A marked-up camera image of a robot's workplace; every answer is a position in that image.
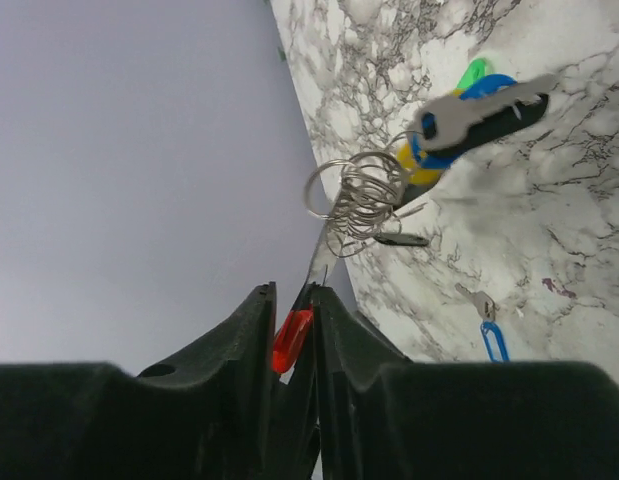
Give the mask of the green key tag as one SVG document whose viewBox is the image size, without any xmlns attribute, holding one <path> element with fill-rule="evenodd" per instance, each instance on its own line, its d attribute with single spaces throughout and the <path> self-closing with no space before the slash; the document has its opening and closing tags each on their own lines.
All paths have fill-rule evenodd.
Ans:
<svg viewBox="0 0 619 480">
<path fill-rule="evenodd" d="M 458 81 L 456 88 L 460 90 L 466 90 L 475 84 L 486 75 L 492 73 L 491 62 L 484 58 L 478 57 L 473 59 L 467 66 L 460 80 Z"/>
</svg>

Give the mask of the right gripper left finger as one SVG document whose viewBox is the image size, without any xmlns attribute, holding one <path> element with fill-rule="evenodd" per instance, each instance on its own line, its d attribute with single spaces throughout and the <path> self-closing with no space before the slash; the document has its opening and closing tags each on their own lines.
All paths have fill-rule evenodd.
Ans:
<svg viewBox="0 0 619 480">
<path fill-rule="evenodd" d="M 270 423 L 276 287 L 130 375 L 110 363 L 0 365 L 0 479 L 251 479 Z"/>
</svg>

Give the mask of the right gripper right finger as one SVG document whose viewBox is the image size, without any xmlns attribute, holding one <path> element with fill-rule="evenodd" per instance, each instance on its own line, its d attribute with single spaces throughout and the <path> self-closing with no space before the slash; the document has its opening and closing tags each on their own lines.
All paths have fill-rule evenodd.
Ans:
<svg viewBox="0 0 619 480">
<path fill-rule="evenodd" d="M 619 387 L 581 362 L 416 363 L 315 289 L 327 479 L 619 479 Z"/>
</svg>

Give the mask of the blue key tag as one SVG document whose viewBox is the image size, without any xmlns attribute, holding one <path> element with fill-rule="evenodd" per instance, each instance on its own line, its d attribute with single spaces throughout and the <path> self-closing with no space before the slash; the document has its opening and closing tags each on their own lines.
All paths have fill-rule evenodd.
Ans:
<svg viewBox="0 0 619 480">
<path fill-rule="evenodd" d="M 483 321 L 480 325 L 480 333 L 489 356 L 495 363 L 509 362 L 510 357 L 504 335 L 494 321 Z"/>
</svg>

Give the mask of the bunch of silver keys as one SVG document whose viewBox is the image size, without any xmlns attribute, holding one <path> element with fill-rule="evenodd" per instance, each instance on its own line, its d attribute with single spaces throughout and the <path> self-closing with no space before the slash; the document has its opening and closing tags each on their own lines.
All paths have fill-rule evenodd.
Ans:
<svg viewBox="0 0 619 480">
<path fill-rule="evenodd" d="M 312 290 L 326 282 L 339 260 L 360 253 L 401 220 L 396 211 L 407 191 L 427 192 L 462 155 L 538 123 L 555 84 L 553 74 L 523 82 L 487 75 L 425 103 L 384 149 L 316 168 L 303 202 L 323 228 L 292 313 L 309 311 Z"/>
</svg>

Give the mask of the red black key holder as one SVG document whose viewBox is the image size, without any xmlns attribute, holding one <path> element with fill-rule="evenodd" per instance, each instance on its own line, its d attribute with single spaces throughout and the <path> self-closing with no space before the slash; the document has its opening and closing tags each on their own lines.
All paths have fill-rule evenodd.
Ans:
<svg viewBox="0 0 619 480">
<path fill-rule="evenodd" d="M 318 237 L 312 254 L 307 276 L 283 325 L 273 343 L 272 369 L 277 374 L 288 372 L 296 363 L 307 333 L 313 323 L 312 291 L 325 284 L 331 275 L 338 257 L 332 246 L 338 244 L 336 234 L 327 223 Z"/>
</svg>

